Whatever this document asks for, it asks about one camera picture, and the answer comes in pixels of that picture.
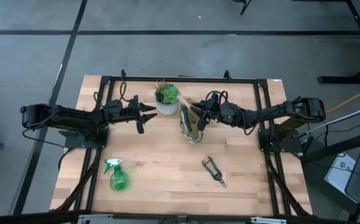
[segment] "yellow cable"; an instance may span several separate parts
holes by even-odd
[[[332,109],[330,109],[330,110],[328,110],[328,111],[325,111],[325,112],[326,112],[326,113],[332,112],[332,111],[340,108],[341,106],[345,105],[346,103],[350,102],[351,100],[353,100],[353,99],[355,99],[355,98],[357,98],[357,97],[359,97],[359,96],[360,96],[360,94],[358,94],[358,95],[356,95],[356,96],[353,96],[353,97],[351,97],[350,99],[348,99],[348,100],[344,101],[343,103],[341,103],[340,105],[335,106],[334,108],[332,108]]]

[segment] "potted plant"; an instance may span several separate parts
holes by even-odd
[[[177,99],[180,92],[177,87],[164,80],[157,81],[157,85],[153,85],[153,87],[155,88],[155,100],[159,112],[164,115],[175,114],[180,107],[180,102]]]

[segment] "white plant pot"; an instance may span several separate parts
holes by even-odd
[[[156,100],[156,104],[157,104],[157,110],[159,110],[159,112],[164,115],[173,115],[180,108],[180,101],[178,100],[176,103],[171,105],[166,105]]]

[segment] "wooden table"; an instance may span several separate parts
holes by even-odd
[[[91,111],[95,107],[93,93],[98,91],[100,80],[101,76],[84,77],[77,109]],[[282,82],[267,82],[271,103],[283,103],[286,97]],[[120,84],[114,84],[113,99],[119,98]],[[143,103],[155,106],[151,84],[154,83],[127,82],[125,98],[139,95]],[[197,101],[205,99],[211,90],[226,90],[230,102],[246,109],[257,109],[251,84],[176,82],[175,85],[184,96]],[[261,97],[265,106],[262,90]],[[267,171],[257,131],[245,136],[241,129],[212,122],[204,130],[202,142],[190,144],[181,134],[178,113],[172,116],[159,114],[144,129],[145,134],[138,134],[135,122],[110,125],[108,143],[101,155],[92,212],[272,215]],[[62,161],[51,208],[61,205],[77,185],[84,155],[84,149],[76,149]],[[303,208],[311,213],[300,161],[289,153],[281,155],[288,188]],[[202,166],[201,161],[207,156],[211,156],[223,172],[227,189],[213,180]],[[111,190],[109,178],[113,169],[103,174],[103,161],[109,158],[124,159],[122,168],[131,177],[131,186],[127,190]],[[85,208],[87,192],[88,185],[83,193],[81,208]],[[278,187],[277,196],[283,213]]]

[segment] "succulent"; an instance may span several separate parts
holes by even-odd
[[[174,104],[177,102],[177,96],[180,94],[179,90],[174,86],[170,85],[163,90],[163,103],[164,104]]]
[[[180,92],[173,84],[167,83],[163,80],[161,82],[157,81],[157,85],[152,86],[155,88],[155,96],[158,102],[166,105],[177,102],[177,96]]]

